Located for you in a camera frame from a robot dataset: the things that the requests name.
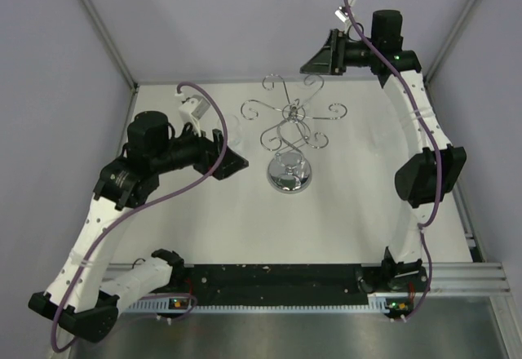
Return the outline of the round clear wine glass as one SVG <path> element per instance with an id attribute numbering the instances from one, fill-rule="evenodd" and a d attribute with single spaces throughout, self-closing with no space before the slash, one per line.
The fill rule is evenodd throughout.
<path id="1" fill-rule="evenodd" d="M 229 114 L 225 117 L 228 128 L 228 146 L 230 148 L 237 148 L 243 141 L 243 130 L 240 119 Z"/>

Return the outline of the ribbed clear flute glass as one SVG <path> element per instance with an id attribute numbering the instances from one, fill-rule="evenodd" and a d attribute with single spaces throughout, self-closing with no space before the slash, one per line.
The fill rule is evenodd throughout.
<path id="1" fill-rule="evenodd" d="M 391 137 L 391 117 L 387 110 L 371 110 L 367 118 L 369 141 L 373 148 L 384 148 Z"/>

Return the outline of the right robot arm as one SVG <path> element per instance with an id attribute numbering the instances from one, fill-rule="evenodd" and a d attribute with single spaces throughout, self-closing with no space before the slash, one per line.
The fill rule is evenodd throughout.
<path id="1" fill-rule="evenodd" d="M 343 30 L 330 31 L 321 49 L 301 67 L 307 75 L 341 76 L 349 67 L 367 68 L 391 101 L 407 146 L 407 159 L 394 174 L 394 186 L 412 223 L 400 223 L 385 248 L 379 272 L 360 279 L 372 291 L 386 287 L 403 290 L 414 283 L 427 284 L 430 257 L 426 231 L 440 205 L 462 172 L 465 148 L 456 147 L 441 129 L 428 99 L 422 66 L 414 51 L 403 48 L 403 17 L 396 10 L 375 11 L 371 33 L 347 7 L 335 15 Z"/>

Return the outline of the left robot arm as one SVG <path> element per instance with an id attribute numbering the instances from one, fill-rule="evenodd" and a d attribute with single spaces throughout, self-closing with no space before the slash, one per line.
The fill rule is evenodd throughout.
<path id="1" fill-rule="evenodd" d="M 155 250 L 120 277 L 103 278 L 128 223 L 138 213 L 180 196 L 210 177 L 225 180 L 248 167 L 228 147 L 228 124 L 217 112 L 212 136 L 188 118 L 177 134 L 166 114 L 138 113 L 126 129 L 120 154 L 100 172 L 83 227 L 55 280 L 32 294 L 28 306 L 51 321 L 51 346 L 62 352 L 58 331 L 98 343 L 132 304 L 155 290 L 178 290 L 185 279 L 182 257 Z"/>

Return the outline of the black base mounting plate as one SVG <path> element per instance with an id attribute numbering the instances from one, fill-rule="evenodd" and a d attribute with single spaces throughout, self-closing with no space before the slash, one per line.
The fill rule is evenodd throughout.
<path id="1" fill-rule="evenodd" d="M 421 292 L 427 270 L 419 263 L 194 264 L 179 269 L 166 289 L 196 296 L 201 306 L 362 305 L 375 293 Z"/>

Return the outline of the aluminium frame rail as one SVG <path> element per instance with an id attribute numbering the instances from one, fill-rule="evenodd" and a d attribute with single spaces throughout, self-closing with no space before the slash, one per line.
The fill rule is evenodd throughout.
<path id="1" fill-rule="evenodd" d="M 377 266 L 379 264 L 362 264 Z M 504 295 L 510 288 L 500 264 L 488 263 L 435 263 L 428 267 L 427 285 L 431 295 L 489 296 Z M 403 296 L 398 293 L 375 293 L 372 296 Z"/>

